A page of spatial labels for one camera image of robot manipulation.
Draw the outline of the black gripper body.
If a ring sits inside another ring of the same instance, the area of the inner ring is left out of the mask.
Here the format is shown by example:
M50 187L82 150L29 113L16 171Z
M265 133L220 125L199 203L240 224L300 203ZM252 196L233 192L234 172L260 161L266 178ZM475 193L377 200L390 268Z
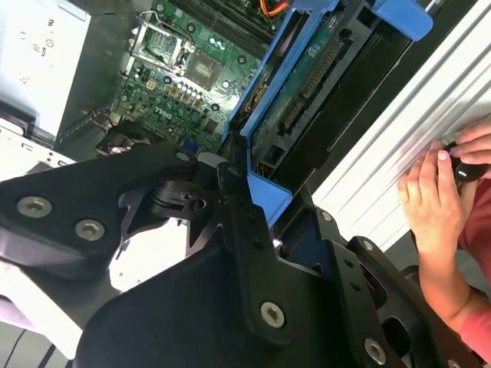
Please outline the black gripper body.
M247 340L219 249L202 251L105 304L85 327L77 367L354 367L328 284L279 264L293 341Z

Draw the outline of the person's right hand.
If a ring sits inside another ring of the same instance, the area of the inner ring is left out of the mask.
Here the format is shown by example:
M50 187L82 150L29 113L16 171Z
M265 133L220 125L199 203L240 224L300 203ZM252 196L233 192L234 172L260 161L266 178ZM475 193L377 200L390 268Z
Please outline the person's right hand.
M490 164L491 136L490 118L479 121L465 129L457 138L451 155L463 163L472 165Z

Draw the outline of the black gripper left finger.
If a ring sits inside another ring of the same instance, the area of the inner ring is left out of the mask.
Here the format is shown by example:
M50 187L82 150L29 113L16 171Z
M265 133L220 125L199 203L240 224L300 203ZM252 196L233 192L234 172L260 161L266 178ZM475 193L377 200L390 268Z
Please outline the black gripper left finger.
M189 223L189 254L225 253L247 340L286 347L286 289L245 171L242 137L203 162L173 143L61 166L1 184L1 258L25 271L13 304L57 347L76 347L87 326L68 306L104 280L124 241L169 218Z

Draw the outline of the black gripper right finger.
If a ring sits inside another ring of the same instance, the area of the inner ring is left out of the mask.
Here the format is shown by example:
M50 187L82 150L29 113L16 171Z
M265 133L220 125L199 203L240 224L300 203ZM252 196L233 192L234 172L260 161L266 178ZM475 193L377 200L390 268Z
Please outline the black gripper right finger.
M328 351L338 367L446 367L448 330L372 242L346 241L308 190L275 226L280 255L328 284Z

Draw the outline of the person's left hand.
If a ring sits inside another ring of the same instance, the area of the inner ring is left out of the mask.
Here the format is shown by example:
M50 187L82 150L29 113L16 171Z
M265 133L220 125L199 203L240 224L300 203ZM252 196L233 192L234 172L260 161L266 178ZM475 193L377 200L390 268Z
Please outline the person's left hand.
M456 253L476 186L476 182L455 183L450 155L438 141L401 176L400 202L420 254L447 257Z

